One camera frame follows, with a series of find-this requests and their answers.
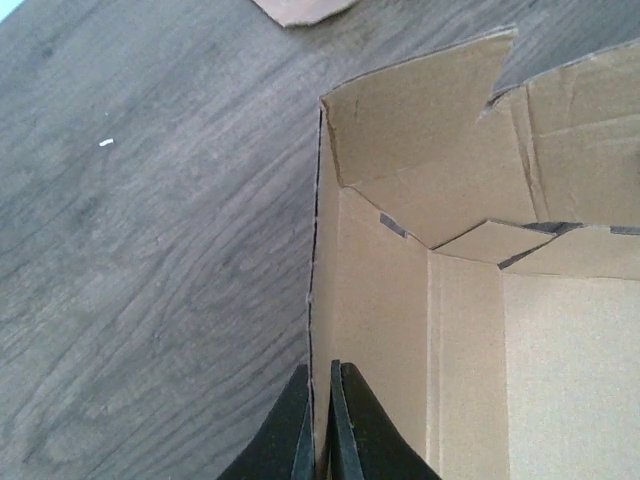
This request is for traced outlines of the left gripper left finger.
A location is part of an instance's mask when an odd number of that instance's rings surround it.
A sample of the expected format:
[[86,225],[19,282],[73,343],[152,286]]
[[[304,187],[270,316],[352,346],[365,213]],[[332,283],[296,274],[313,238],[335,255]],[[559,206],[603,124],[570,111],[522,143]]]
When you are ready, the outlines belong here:
[[220,477],[228,480],[314,477],[307,365],[296,367],[258,432]]

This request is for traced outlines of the cardboard box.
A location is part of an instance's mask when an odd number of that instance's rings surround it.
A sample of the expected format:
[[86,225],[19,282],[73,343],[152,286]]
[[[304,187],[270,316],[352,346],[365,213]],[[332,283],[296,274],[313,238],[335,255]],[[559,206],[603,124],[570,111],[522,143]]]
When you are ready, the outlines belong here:
[[495,93],[516,34],[321,100],[318,473],[337,360],[443,478],[639,475],[639,45]]

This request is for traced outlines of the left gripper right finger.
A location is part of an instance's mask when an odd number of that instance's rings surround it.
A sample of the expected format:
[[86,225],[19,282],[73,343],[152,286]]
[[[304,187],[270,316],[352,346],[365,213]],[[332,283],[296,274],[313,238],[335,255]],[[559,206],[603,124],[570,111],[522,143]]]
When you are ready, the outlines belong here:
[[353,363],[331,364],[330,470],[333,479],[437,479],[404,440]]

